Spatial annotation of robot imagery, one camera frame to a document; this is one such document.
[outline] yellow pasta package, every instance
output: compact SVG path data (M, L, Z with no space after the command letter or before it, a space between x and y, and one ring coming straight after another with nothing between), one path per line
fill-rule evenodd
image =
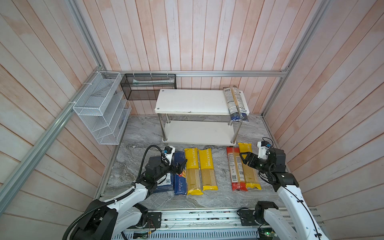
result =
M187 195L202 195L197 148L186 148L184 151L187 159Z
M201 167L201 178L203 180L203 191L217 190L217 183L214 171L214 164L212 162L211 149L199 150L199 159Z
M251 143L238 143L240 152L252 152L252 144ZM243 163L243 171L245 178L245 187L249 188L258 188L262 189L260 186L259 179L257 177L256 169L251 168L248 165Z

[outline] robotic arm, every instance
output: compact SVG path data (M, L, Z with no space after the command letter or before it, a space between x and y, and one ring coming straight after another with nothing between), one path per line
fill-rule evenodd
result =
M151 147L156 147L161 158L150 159L141 174L144 158ZM181 174L187 160L182 164L173 163L175 148L165 147L164 151L156 145L150 145L143 156L139 176L132 183L132 187L118 196L101 202L92 201L85 213L78 217L64 233L63 240L75 226L71 240L101 240L111 239L131 226L143 227L147 222L148 209L139 202L149 197L157 188L157 182L168 172Z
M285 153L273 148L268 142L258 142L259 157L252 152L240 153L242 162L259 170L261 179L270 183L283 200L295 225L296 231L283 218L274 202L259 201L254 217L260 223L268 223L282 240L328 240L314 220L304 201L299 184L293 174L285 171Z

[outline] black mesh basket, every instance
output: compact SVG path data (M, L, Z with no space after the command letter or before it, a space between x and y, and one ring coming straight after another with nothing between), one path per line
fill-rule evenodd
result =
M160 89L176 89L176 75L127 73L120 85L128 100L157 100Z

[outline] white shelf board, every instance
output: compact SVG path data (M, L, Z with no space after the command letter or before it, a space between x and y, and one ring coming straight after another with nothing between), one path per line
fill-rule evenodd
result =
M240 91L244 107L247 101ZM184 115L229 115L223 90L161 89L155 113Z
M166 143L233 146L233 124L227 122L200 122L171 120L165 124Z

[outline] marble floor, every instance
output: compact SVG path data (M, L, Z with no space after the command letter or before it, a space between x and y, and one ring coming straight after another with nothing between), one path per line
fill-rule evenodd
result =
M190 121L228 121L228 116L171 116L176 120ZM250 115L249 122L243 124L237 142L252 143L253 151L257 150L256 143L262 137L268 137L267 130L260 116ZM161 149L164 144L161 141L162 134L160 122L157 115L130 116L116 161L112 167L104 195L100 200L112 198L127 188L131 187L139 172L142 156L147 146L158 145ZM258 201L274 201L278 206L283 202L273 191L271 185L259 179L262 190L250 189L248 192L232 191L229 174L227 151L225 146L204 146L172 144L176 151L183 151L184 148L197 147L199 149L212 149L217 191L204 191L203 195L174 195L172 192L161 192L152 194L145 201L141 202L149 209L191 209L191 208L237 208L255 207ZM157 149L150 149L144 161L144 166L149 157L158 156Z

